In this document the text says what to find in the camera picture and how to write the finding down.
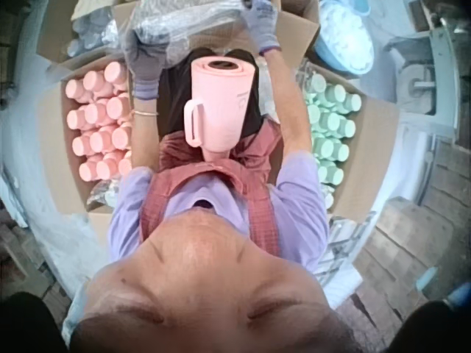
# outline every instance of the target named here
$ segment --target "gray glove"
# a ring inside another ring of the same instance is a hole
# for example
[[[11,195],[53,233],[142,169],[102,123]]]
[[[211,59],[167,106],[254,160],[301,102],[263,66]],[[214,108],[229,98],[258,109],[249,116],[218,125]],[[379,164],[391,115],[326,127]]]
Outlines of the gray glove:
[[[252,7],[242,11],[242,17],[261,55],[270,49],[280,49],[275,34],[278,11],[270,0],[253,0]]]
[[[135,30],[130,30],[124,42],[124,56],[134,81],[135,98],[149,101],[156,99],[159,92],[159,80],[165,65],[168,35],[158,36],[151,43],[145,44],[139,40]]]

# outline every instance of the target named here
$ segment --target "lavender shirt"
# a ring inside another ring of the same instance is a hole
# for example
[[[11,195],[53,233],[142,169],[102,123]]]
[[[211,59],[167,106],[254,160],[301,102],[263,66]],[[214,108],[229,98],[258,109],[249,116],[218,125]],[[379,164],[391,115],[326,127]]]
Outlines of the lavender shirt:
[[[133,169],[121,182],[108,241],[113,261],[132,254],[139,246],[139,211],[152,178],[149,168]],[[324,197],[317,164],[310,153],[291,153],[284,160],[270,199],[280,239],[281,257],[313,271],[328,237]],[[217,215],[249,237],[245,201],[215,174],[203,174],[184,184],[169,200],[164,218],[188,210],[199,200],[210,202]]]

